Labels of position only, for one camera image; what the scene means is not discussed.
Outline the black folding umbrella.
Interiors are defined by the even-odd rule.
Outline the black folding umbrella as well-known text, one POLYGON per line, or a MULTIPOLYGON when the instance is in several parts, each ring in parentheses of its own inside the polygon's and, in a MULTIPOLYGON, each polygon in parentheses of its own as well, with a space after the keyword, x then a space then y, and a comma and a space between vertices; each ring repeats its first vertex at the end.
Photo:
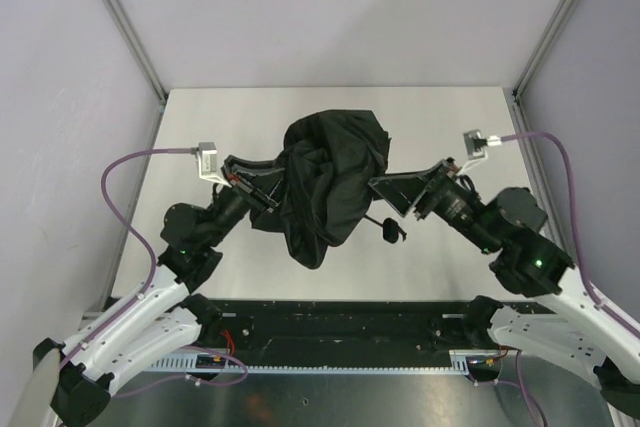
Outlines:
POLYGON ((295 261, 319 268, 327 249, 341 246, 367 213, 369 181, 386 172, 390 145, 370 110, 326 110, 295 121, 275 159, 284 169, 279 206, 252 210, 252 228, 283 234, 295 261))

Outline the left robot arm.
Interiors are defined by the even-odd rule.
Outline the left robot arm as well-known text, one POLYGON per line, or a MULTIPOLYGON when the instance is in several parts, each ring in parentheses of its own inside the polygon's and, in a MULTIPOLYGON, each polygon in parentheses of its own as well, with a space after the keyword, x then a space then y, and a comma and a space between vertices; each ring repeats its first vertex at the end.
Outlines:
POLYGON ((90 424, 140 372, 218 334, 219 310, 197 292, 222 260, 216 248, 249 211, 273 213, 281 201, 284 169, 274 161, 219 164, 212 143, 162 152, 193 155, 213 199, 206 208, 171 206, 161 231, 167 247, 150 256, 147 276, 78 333, 35 348, 36 364, 48 354, 59 362, 50 407, 66 426, 90 424))

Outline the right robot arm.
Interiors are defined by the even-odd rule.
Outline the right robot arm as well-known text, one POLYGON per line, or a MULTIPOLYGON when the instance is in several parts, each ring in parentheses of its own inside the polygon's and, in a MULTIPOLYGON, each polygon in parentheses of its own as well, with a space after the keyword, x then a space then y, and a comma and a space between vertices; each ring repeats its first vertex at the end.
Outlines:
POLYGON ((565 332, 519 321, 492 299, 479 330, 492 342, 528 350, 598 388, 605 401, 639 415, 639 323, 588 281, 584 267, 544 237, 546 212, 529 189, 508 187, 483 203, 473 182, 450 159, 429 170, 387 174, 369 182, 403 217, 434 214, 494 255, 489 268, 509 292, 558 315, 565 332))

